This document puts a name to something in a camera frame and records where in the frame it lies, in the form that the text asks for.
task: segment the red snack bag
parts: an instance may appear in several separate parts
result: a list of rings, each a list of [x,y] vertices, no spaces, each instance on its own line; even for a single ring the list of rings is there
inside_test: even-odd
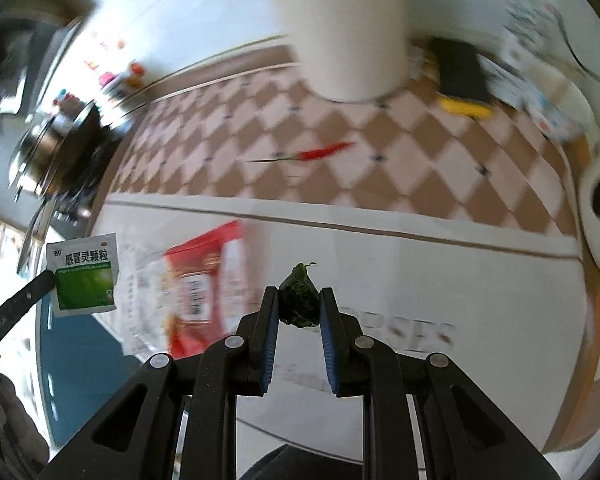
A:
[[[175,291],[169,352],[175,359],[199,354],[233,333],[246,312],[242,225],[229,222],[172,247],[164,257]]]

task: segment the dark green dried vegetable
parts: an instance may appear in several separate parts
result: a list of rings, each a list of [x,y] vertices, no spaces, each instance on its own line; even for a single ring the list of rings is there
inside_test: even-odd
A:
[[[309,265],[297,264],[278,287],[280,321],[298,328],[318,326],[320,321],[318,291],[306,272]]]

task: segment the green medicine sachet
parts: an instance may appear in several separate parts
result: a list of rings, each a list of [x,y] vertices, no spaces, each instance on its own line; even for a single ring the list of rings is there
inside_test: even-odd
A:
[[[51,292],[55,316],[96,314],[114,310],[118,280],[116,234],[48,244],[46,268],[56,274]]]

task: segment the checkered tile floor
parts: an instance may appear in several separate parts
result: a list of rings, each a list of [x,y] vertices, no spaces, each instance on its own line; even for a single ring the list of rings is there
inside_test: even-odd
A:
[[[476,122],[440,109],[423,76],[381,104],[312,94],[296,68],[155,102],[111,191],[239,196],[406,211],[550,236],[575,234],[565,160],[528,115]],[[352,140],[325,160],[255,163]]]

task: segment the paper towel roll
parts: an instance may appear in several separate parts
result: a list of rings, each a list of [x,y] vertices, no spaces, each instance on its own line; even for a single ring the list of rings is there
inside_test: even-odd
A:
[[[340,102],[366,101],[407,77],[403,0],[270,0],[308,85]]]

